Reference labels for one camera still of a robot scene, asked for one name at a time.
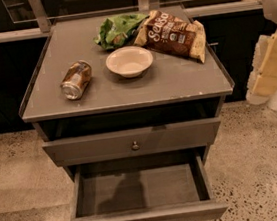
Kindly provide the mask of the grey drawer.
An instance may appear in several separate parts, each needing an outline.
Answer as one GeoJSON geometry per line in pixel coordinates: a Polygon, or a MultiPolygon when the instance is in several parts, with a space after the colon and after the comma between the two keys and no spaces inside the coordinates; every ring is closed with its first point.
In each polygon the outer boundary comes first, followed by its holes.
{"type": "Polygon", "coordinates": [[[158,154],[213,144],[220,123],[213,118],[58,139],[43,149],[59,167],[158,154]]]}
{"type": "Polygon", "coordinates": [[[216,201],[194,149],[76,167],[70,221],[205,221],[216,201]]]}

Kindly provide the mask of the grey top drawer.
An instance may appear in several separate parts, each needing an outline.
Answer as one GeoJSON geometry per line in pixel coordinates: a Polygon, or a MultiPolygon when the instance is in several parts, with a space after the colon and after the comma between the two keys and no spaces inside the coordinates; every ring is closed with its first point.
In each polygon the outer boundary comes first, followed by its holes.
{"type": "Polygon", "coordinates": [[[220,123],[213,118],[58,139],[43,149],[59,167],[158,154],[213,144],[220,123]]]}

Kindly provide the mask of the grey drawer cabinet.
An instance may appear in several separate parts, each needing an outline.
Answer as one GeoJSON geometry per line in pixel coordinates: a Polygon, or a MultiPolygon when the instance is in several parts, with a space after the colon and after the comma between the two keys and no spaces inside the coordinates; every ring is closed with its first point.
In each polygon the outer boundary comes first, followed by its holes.
{"type": "Polygon", "coordinates": [[[48,39],[38,73],[26,91],[20,117],[45,142],[172,123],[219,119],[233,81],[212,50],[204,63],[157,53],[136,78],[108,70],[107,52],[93,42],[99,26],[61,23],[48,39]],[[92,77],[82,97],[70,100],[61,83],[83,60],[92,77]]]}

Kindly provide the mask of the brown chip bag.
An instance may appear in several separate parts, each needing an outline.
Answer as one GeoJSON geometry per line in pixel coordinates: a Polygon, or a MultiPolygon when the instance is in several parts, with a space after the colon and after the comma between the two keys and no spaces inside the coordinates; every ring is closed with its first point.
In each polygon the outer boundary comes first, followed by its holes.
{"type": "Polygon", "coordinates": [[[205,62],[206,32],[197,21],[186,22],[174,15],[151,10],[134,44],[157,52],[205,62]]]}

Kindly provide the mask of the white paper bowl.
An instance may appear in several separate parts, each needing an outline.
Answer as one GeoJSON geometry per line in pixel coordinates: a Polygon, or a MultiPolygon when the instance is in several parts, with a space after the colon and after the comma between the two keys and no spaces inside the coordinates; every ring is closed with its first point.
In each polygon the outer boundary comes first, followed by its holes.
{"type": "Polygon", "coordinates": [[[153,61],[153,55],[145,48],[126,46],[111,52],[105,63],[112,73],[134,78],[147,70],[153,61]]]}

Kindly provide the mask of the green chip bag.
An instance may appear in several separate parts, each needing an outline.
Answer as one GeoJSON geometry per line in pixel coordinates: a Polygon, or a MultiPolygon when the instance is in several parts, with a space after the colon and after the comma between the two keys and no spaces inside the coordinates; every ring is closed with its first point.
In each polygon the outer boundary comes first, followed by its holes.
{"type": "Polygon", "coordinates": [[[110,51],[133,42],[140,32],[140,27],[148,18],[147,14],[124,14],[106,18],[99,28],[94,42],[110,51]]]}

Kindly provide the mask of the crushed brown soda can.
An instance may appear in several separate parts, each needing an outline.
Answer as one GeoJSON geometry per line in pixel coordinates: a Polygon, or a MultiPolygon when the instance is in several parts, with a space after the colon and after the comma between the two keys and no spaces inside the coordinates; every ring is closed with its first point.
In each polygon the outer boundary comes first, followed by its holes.
{"type": "Polygon", "coordinates": [[[61,82],[63,95],[70,100],[80,99],[91,81],[91,77],[91,66],[87,62],[78,60],[73,63],[61,82]]]}

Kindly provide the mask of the metal railing frame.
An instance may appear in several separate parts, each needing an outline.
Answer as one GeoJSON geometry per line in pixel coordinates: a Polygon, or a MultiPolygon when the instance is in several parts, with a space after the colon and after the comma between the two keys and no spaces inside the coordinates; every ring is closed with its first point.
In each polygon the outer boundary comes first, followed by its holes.
{"type": "Polygon", "coordinates": [[[108,17],[149,13],[157,9],[196,18],[247,12],[262,7],[256,1],[221,3],[220,0],[212,0],[211,5],[207,3],[208,0],[131,1],[133,2],[131,6],[70,14],[68,10],[75,5],[74,0],[0,0],[5,20],[14,27],[13,30],[0,32],[0,43],[43,38],[52,34],[61,23],[73,25],[89,21],[100,26],[108,17]]]}

